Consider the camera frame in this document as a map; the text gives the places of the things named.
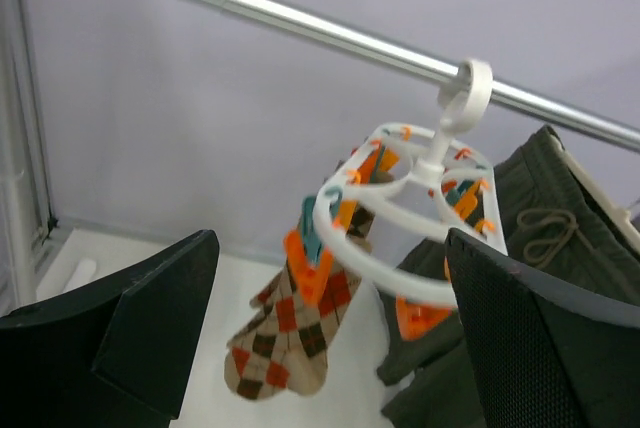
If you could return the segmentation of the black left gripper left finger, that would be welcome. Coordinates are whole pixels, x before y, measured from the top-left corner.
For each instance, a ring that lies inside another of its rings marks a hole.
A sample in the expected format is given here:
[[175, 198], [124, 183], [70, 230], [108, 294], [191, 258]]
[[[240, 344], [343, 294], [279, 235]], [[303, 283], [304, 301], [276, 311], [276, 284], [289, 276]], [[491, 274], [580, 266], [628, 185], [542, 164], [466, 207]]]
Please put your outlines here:
[[166, 427], [219, 259], [212, 230], [1, 319], [4, 427]]

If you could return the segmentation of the white metal clothes rack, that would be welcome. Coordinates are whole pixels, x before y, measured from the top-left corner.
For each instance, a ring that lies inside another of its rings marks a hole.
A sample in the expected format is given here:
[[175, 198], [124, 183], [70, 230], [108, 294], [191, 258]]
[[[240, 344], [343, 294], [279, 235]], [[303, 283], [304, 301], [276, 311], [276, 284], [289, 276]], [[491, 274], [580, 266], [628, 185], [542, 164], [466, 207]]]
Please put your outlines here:
[[269, 264], [379, 125], [436, 129], [457, 61], [279, 0], [1, 0], [17, 254], [82, 227]]

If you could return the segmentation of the white clip sock hanger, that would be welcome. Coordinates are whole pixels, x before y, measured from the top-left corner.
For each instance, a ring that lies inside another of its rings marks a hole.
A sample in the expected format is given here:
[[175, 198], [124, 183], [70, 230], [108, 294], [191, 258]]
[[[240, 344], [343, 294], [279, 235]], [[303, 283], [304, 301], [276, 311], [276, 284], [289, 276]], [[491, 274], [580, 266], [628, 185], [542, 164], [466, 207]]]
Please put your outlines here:
[[492, 95], [486, 62], [462, 62], [441, 86], [436, 129], [386, 123], [376, 128], [318, 193], [305, 200], [298, 228], [284, 239], [287, 264], [302, 300], [318, 305], [339, 262], [395, 296], [400, 335], [415, 340], [457, 307], [449, 281], [390, 267], [358, 247], [347, 230], [361, 206], [398, 227], [443, 242], [457, 228], [506, 253], [494, 169], [459, 141], [483, 117]]

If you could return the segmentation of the white garment hanger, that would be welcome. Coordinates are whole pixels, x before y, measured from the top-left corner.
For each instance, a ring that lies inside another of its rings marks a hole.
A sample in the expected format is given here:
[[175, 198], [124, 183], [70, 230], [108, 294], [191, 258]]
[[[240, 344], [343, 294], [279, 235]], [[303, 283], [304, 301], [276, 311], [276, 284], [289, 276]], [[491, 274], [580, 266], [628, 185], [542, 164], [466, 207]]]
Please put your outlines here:
[[551, 135], [554, 150], [562, 162], [569, 169], [577, 182], [586, 189], [596, 204], [604, 211], [606, 217], [623, 235], [626, 241], [636, 250], [639, 250], [639, 229], [632, 223], [631, 209], [617, 205], [599, 187], [595, 180], [584, 170], [578, 161], [564, 148], [557, 134]]

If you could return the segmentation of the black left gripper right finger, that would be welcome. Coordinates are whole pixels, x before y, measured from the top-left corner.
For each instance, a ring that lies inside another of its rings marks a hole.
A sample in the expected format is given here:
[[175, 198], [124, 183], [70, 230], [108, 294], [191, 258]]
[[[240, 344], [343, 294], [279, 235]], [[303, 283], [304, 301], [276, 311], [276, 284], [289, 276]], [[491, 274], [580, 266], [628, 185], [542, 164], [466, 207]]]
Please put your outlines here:
[[450, 229], [446, 258], [489, 427], [636, 427], [639, 309]]

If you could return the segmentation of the orange brown argyle sock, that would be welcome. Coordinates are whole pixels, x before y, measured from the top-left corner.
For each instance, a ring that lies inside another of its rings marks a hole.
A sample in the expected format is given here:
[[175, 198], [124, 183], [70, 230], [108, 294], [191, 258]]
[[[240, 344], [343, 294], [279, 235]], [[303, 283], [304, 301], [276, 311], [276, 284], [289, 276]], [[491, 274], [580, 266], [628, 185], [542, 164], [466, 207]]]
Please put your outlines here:
[[328, 349], [360, 284], [358, 275], [335, 262], [320, 301], [308, 305], [284, 266], [251, 299], [255, 316], [227, 342], [229, 390], [250, 401], [285, 390], [316, 394], [326, 380]]

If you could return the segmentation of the olive green hanging garment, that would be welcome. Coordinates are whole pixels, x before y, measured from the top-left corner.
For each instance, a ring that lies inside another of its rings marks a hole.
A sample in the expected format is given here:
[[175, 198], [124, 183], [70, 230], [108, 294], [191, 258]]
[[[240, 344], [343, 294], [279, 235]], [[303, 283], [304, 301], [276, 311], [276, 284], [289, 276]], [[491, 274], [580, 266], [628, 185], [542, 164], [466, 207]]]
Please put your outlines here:
[[543, 127], [495, 181], [507, 250], [461, 232], [423, 241], [400, 269], [453, 270], [457, 309], [415, 341], [386, 316], [377, 374], [409, 385], [383, 408], [395, 427], [635, 427], [639, 233]]

